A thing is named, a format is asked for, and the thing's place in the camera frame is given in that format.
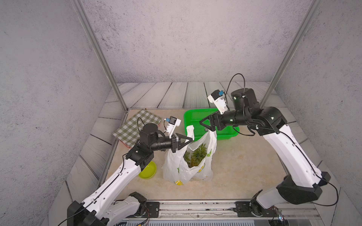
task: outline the green plastic basket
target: green plastic basket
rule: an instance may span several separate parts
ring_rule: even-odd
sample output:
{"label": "green plastic basket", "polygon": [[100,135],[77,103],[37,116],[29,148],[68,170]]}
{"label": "green plastic basket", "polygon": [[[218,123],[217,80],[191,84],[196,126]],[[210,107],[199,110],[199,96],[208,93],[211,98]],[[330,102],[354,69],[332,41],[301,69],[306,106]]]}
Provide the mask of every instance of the green plastic basket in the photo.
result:
{"label": "green plastic basket", "polygon": [[[194,136],[195,140],[200,139],[206,132],[206,128],[200,125],[200,120],[216,112],[217,108],[208,108],[208,109],[195,109],[189,110],[184,114],[184,124],[185,124],[185,134],[187,135],[186,127],[189,125],[194,126]],[[210,125],[210,122],[206,120],[204,122],[206,125]],[[232,126],[227,126],[225,129],[219,131],[216,130],[218,140],[227,140],[231,137],[235,137],[238,133],[233,130]]]}

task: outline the pineapple leaves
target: pineapple leaves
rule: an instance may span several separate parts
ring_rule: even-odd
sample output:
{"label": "pineapple leaves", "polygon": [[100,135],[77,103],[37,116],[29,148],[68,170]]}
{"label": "pineapple leaves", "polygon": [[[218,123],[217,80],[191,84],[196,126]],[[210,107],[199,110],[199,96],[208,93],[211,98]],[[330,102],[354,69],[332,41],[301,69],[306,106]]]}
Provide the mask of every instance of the pineapple leaves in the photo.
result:
{"label": "pineapple leaves", "polygon": [[207,154],[205,146],[206,146],[205,144],[201,144],[196,150],[194,150],[191,154],[191,159],[190,159],[190,152],[185,152],[184,160],[187,162],[189,168],[193,166],[198,166],[206,156],[211,155],[211,152]]}

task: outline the plastic bag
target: plastic bag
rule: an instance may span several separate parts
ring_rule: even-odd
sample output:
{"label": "plastic bag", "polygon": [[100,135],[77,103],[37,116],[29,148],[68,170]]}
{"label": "plastic bag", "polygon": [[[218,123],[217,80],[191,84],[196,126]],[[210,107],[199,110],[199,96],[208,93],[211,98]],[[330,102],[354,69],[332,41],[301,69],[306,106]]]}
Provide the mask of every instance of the plastic bag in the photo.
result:
{"label": "plastic bag", "polygon": [[[194,139],[194,126],[189,125],[186,127],[187,136]],[[196,150],[201,144],[205,144],[207,148],[206,157],[200,162],[198,166],[189,168],[184,160],[184,154],[187,150]],[[190,143],[172,153],[168,150],[166,154],[165,164],[163,165],[163,178],[174,182],[177,185],[184,185],[192,179],[195,180],[211,180],[213,172],[211,170],[212,155],[216,151],[216,131],[208,130],[199,140]]]}

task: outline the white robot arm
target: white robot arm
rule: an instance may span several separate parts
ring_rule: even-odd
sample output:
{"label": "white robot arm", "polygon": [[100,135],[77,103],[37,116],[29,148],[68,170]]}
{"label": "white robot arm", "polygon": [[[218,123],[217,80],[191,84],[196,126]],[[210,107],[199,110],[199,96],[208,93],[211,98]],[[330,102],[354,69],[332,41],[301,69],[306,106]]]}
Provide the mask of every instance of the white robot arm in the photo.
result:
{"label": "white robot arm", "polygon": [[219,111],[202,119],[200,124],[211,131],[239,125],[247,126],[253,135],[255,132],[252,130],[256,130],[275,149],[289,172],[276,187],[254,195],[250,205],[252,213],[262,216],[265,209],[285,201],[301,204],[317,200],[322,193],[320,187],[326,185],[331,177],[327,172],[321,172],[308,158],[281,112],[275,107],[260,109],[252,89],[235,90],[231,98],[235,111],[218,107]]}
{"label": "white robot arm", "polygon": [[[200,124],[211,131],[223,130],[226,126],[246,125],[256,130],[275,149],[289,174],[274,188],[259,191],[250,202],[255,216],[262,216],[265,210],[285,201],[301,204],[317,200],[322,193],[320,186],[330,180],[327,172],[321,172],[308,158],[294,138],[284,116],[275,107],[259,108],[252,89],[239,89],[231,93],[235,111],[229,111],[222,92],[216,90],[209,96],[219,111],[202,119]],[[146,198],[134,192],[127,199],[109,208],[113,200],[136,177],[153,158],[154,150],[171,149],[173,152],[192,142],[180,134],[173,135],[180,120],[170,117],[166,137],[155,124],[146,124],[140,131],[140,141],[127,153],[124,164],[94,193],[82,203],[73,202],[68,208],[68,226],[113,226],[130,215],[142,215]]]}
{"label": "white robot arm", "polygon": [[130,194],[125,200],[112,207],[110,205],[127,184],[150,163],[154,157],[154,151],[171,149],[172,152],[176,152],[192,142],[192,138],[178,133],[176,133],[176,137],[172,134],[173,130],[169,133],[169,137],[166,137],[163,132],[158,130],[156,124],[144,125],[139,133],[140,139],[125,154],[126,159],[123,159],[123,164],[116,172],[82,203],[74,201],[68,207],[67,225],[113,226],[128,216],[143,215],[146,209],[146,198],[137,192]]}

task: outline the checkered cloth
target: checkered cloth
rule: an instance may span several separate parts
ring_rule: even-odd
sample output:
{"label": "checkered cloth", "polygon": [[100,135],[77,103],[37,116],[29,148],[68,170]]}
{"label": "checkered cloth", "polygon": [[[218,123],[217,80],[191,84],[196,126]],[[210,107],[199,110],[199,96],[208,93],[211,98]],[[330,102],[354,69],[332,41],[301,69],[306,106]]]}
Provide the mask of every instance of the checkered cloth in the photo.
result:
{"label": "checkered cloth", "polygon": [[[121,127],[119,127],[113,135],[119,139],[124,145],[128,148],[133,147],[136,143],[137,139],[139,139],[139,132],[137,128],[137,119],[141,118],[145,124],[147,123],[155,123],[159,125],[161,122],[161,118],[157,115],[152,114],[146,110],[140,110],[137,114],[135,114],[132,118],[127,120]],[[143,128],[143,123],[139,119],[138,122],[139,130]]]}

